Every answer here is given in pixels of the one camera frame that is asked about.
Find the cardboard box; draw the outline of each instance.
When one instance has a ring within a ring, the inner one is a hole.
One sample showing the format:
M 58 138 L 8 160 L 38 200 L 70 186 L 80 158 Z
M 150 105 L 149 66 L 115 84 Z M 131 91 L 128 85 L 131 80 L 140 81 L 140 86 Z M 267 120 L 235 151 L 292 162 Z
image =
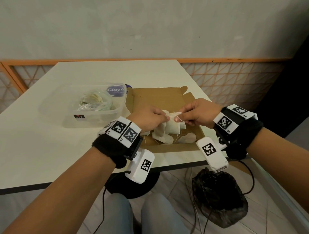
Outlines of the cardboard box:
M 128 88 L 126 106 L 131 113 L 144 104 L 154 105 L 162 110 L 167 110 L 170 113 L 178 112 L 183 105 L 195 100 L 192 93 L 184 94 L 187 89 L 187 86 L 181 88 Z M 192 127 L 189 125 L 187 125 L 187 129 L 182 129 L 178 136 L 176 134 L 170 135 L 176 140 L 177 137 L 190 132 L 193 132 L 196 135 L 197 140 L 205 136 L 199 126 Z M 141 148 L 150 150 L 153 153 L 199 150 L 195 142 L 188 144 L 164 144 L 158 142 L 155 141 L 150 134 L 149 136 L 145 136 Z

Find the transparent plastic container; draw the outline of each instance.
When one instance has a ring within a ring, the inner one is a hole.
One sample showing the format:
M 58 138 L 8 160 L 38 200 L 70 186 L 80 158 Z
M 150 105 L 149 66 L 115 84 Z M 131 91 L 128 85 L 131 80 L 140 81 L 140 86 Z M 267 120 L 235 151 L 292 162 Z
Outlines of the transparent plastic container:
M 106 90 L 112 97 L 113 109 L 108 111 L 86 111 L 80 109 L 84 93 Z M 57 117 L 54 122 L 67 128 L 104 127 L 121 116 L 127 97 L 127 88 L 122 83 L 100 83 L 93 85 L 62 85 L 49 95 L 39 107 L 43 115 Z

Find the white table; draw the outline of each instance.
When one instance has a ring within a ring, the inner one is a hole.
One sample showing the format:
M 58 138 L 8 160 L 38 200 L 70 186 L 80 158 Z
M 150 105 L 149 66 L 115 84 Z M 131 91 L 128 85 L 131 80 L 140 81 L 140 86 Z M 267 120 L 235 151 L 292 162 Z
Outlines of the white table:
M 187 86 L 195 98 L 209 100 L 176 60 L 59 62 L 0 114 L 0 194 L 47 187 L 90 148 L 101 128 L 64 128 L 45 121 L 38 111 L 60 84 L 85 80 L 121 82 L 133 88 Z M 214 130 L 203 127 L 203 131 L 216 139 Z M 157 153 L 152 169 L 206 164 L 199 151 Z

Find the jeans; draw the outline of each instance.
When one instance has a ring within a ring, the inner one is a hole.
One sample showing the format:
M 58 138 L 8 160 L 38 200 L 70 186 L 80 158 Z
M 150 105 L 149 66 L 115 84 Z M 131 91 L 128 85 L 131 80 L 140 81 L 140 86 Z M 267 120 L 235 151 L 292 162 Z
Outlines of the jeans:
M 162 194 L 149 195 L 141 210 L 142 234 L 188 234 L 189 231 Z M 122 194 L 111 194 L 105 201 L 105 219 L 98 234 L 133 234 L 133 212 Z

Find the black plastic bag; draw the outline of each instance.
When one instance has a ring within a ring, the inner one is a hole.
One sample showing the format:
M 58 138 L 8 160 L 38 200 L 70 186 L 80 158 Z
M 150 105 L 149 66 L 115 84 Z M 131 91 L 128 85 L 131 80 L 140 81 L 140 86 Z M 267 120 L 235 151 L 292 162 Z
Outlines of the black plastic bag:
M 202 214 L 219 227 L 227 228 L 248 213 L 248 202 L 229 173 L 215 173 L 208 168 L 192 179 L 195 203 Z

